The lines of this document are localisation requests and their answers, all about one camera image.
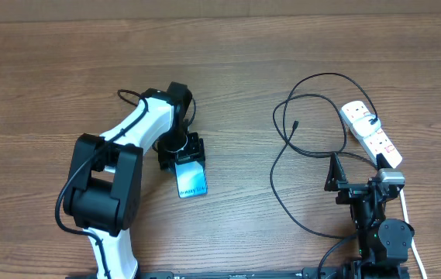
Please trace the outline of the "brown cardboard backboard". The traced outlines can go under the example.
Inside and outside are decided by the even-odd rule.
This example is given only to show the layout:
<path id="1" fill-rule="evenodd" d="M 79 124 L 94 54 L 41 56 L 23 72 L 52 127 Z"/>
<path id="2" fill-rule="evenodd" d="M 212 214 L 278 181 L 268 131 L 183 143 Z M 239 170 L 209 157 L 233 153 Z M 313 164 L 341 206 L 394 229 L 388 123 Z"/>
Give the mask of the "brown cardboard backboard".
<path id="1" fill-rule="evenodd" d="M 0 22 L 441 13 L 441 0 L 0 0 Z"/>

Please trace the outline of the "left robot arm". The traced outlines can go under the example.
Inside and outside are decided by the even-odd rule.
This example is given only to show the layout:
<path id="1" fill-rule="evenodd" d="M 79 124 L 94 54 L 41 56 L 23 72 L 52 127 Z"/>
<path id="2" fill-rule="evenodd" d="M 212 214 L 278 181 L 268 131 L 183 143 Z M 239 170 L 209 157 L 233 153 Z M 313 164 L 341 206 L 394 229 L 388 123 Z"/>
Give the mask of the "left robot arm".
<path id="1" fill-rule="evenodd" d="M 153 149 L 159 167 L 174 174 L 180 198 L 205 195 L 204 141 L 186 117 L 196 104 L 185 84 L 137 95 L 134 110 L 114 128 L 78 137 L 54 218 L 66 233 L 89 238 L 94 278 L 138 278 L 130 227 L 140 206 L 143 157 Z"/>

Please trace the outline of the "white USB charger plug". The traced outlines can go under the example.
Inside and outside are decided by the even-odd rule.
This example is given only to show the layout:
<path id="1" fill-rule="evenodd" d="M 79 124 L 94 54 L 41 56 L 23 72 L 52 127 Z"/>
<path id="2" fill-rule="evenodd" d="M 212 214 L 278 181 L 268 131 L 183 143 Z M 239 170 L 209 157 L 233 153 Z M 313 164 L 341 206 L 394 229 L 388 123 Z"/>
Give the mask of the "white USB charger plug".
<path id="1" fill-rule="evenodd" d="M 375 115 L 365 115 L 351 124 L 352 134 L 359 140 L 375 134 L 381 128 L 381 121 Z"/>

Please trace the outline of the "white power strip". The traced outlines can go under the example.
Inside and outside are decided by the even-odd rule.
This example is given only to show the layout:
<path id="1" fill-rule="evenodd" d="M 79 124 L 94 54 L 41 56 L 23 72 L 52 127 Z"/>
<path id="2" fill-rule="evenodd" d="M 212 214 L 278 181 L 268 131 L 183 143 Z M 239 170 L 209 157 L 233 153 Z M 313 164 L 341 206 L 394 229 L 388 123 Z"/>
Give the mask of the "white power strip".
<path id="1" fill-rule="evenodd" d="M 357 119 L 360 119 L 365 115 L 374 115 L 368 110 L 368 108 L 362 101 L 354 101 L 345 104 L 340 109 L 339 113 L 343 118 L 344 122 L 349 127 L 349 129 L 351 127 L 351 124 Z M 392 167 L 397 167 L 402 162 L 401 154 L 395 148 L 394 144 L 388 138 L 388 136 L 386 135 L 385 131 L 382 128 L 380 128 L 375 134 L 368 136 L 367 138 L 357 139 L 357 140 L 364 148 L 368 156 L 375 163 L 376 163 L 376 156 L 379 153 L 384 154 L 388 163 Z"/>

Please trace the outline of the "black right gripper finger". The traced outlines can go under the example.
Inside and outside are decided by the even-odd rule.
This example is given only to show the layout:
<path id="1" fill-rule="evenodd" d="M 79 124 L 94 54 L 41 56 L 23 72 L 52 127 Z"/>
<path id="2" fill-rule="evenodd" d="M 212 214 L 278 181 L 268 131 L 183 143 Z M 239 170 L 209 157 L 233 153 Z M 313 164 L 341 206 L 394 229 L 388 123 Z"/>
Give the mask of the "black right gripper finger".
<path id="1" fill-rule="evenodd" d="M 340 191 L 348 185 L 344 169 L 337 153 L 331 153 L 329 172 L 324 185 L 325 191 Z"/>
<path id="2" fill-rule="evenodd" d="M 377 163 L 377 170 L 381 170 L 384 168 L 391 168 L 391 165 L 388 163 L 387 159 L 385 158 L 384 154 L 379 153 L 376 156 L 376 163 Z"/>

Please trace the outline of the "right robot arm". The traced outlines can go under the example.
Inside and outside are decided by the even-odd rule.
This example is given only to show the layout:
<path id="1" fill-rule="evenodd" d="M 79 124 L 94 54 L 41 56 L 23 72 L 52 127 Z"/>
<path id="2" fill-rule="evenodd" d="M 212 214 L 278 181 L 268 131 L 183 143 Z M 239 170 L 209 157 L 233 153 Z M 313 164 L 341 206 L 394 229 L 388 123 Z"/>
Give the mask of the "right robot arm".
<path id="1" fill-rule="evenodd" d="M 415 230 L 407 221 L 389 219 L 385 205 L 401 194 L 405 186 L 403 173 L 393 168 L 378 154 L 377 173 L 365 184 L 351 184 L 345 175 L 338 155 L 330 157 L 325 191 L 337 193 L 336 204 L 348 205 L 356 232 L 333 246 L 321 259 L 318 278 L 408 278 L 406 267 Z M 356 240 L 360 257 L 335 267 L 330 272 L 322 270 L 328 256 L 342 245 Z"/>

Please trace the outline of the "blue Galaxy smartphone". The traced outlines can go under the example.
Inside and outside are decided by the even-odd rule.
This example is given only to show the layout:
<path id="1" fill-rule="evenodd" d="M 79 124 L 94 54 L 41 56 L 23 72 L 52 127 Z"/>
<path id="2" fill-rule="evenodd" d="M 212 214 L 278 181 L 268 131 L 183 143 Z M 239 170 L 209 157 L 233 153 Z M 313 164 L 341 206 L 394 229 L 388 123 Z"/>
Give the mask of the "blue Galaxy smartphone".
<path id="1" fill-rule="evenodd" d="M 192 198 L 208 193 L 203 162 L 192 161 L 186 164 L 175 164 L 175 174 L 179 198 Z"/>

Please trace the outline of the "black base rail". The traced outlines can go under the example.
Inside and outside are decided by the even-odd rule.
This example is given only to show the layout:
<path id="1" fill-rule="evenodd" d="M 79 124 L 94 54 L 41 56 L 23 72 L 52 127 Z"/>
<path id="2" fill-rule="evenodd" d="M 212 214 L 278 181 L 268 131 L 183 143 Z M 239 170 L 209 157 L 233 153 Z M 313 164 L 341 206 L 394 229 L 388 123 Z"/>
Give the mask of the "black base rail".
<path id="1" fill-rule="evenodd" d="M 323 267 L 320 276 L 323 279 L 338 278 L 410 278 L 408 268 L 403 267 L 401 274 L 394 271 L 385 271 L 380 274 L 378 271 L 364 269 L 364 274 L 360 276 L 352 275 L 342 267 Z M 302 270 L 292 271 L 261 271 L 261 272 L 204 272 L 189 274 L 174 274 L 170 271 L 141 272 L 137 276 L 140 279 L 316 279 L 317 268 L 305 267 Z"/>

